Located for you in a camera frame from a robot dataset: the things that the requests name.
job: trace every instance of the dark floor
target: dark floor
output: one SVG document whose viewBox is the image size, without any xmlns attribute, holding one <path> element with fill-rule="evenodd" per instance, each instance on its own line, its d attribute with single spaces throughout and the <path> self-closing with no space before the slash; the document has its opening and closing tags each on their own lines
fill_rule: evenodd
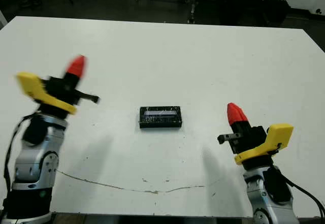
<svg viewBox="0 0 325 224">
<path fill-rule="evenodd" d="M 22 0 L 1 0 L 0 10 L 11 20 L 20 16 L 86 18 L 140 22 L 187 23 L 191 4 L 181 0 L 42 0 L 34 8 L 20 8 Z M 195 24 L 220 25 L 216 2 L 200 2 L 195 12 Z M 243 26 L 265 26 L 253 11 L 243 12 L 237 22 Z M 303 28 L 325 51 L 325 21 L 311 20 L 289 13 L 280 27 Z"/>
</svg>

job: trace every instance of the small black electronic device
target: small black electronic device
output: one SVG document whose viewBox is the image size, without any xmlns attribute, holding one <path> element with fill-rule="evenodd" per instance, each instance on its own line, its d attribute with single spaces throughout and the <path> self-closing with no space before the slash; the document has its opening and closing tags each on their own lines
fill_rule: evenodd
<svg viewBox="0 0 325 224">
<path fill-rule="evenodd" d="M 179 106 L 140 107 L 140 128 L 181 127 L 182 117 Z"/>
</svg>

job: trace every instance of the metal stand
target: metal stand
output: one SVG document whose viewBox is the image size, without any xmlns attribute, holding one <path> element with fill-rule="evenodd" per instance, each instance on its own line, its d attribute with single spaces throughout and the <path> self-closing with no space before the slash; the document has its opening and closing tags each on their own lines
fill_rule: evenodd
<svg viewBox="0 0 325 224">
<path fill-rule="evenodd" d="M 2 26 L 6 26 L 8 23 L 5 16 L 2 14 L 1 10 L 0 10 L 0 23 L 2 24 Z"/>
</svg>

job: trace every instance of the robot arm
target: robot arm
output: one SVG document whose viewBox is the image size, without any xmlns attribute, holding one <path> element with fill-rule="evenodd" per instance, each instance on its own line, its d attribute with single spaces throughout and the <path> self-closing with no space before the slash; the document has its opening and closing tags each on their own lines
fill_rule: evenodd
<svg viewBox="0 0 325 224">
<path fill-rule="evenodd" d="M 4 200 L 5 218 L 2 224 L 42 224 L 51 220 L 50 203 L 59 150 L 68 125 L 67 115 L 74 114 L 80 98 L 98 102 L 96 96 L 75 90 L 83 72 L 85 57 L 79 56 L 64 77 L 48 81 L 30 73 L 19 73 L 23 91 L 40 103 L 38 111 L 29 117 L 30 124 L 22 137 L 22 149 L 15 163 L 15 179 Z M 9 174 L 5 174 L 9 184 Z"/>
<path fill-rule="evenodd" d="M 227 108 L 229 124 L 233 134 L 219 135 L 220 144 L 229 141 L 238 165 L 246 172 L 247 195 L 253 208 L 254 223 L 298 224 L 293 211 L 293 197 L 288 187 L 298 188 L 318 205 L 323 222 L 323 205 L 310 193 L 285 178 L 273 165 L 272 156 L 287 147 L 293 127 L 275 124 L 267 134 L 262 126 L 251 127 L 243 111 L 233 103 Z"/>
</svg>

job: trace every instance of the display screen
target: display screen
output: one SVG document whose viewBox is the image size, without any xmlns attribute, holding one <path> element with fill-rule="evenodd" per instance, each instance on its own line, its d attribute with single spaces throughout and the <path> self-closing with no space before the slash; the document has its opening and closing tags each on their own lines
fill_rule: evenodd
<svg viewBox="0 0 325 224">
<path fill-rule="evenodd" d="M 146 116 L 168 116 L 168 115 L 176 115 L 176 111 L 145 111 Z"/>
</svg>

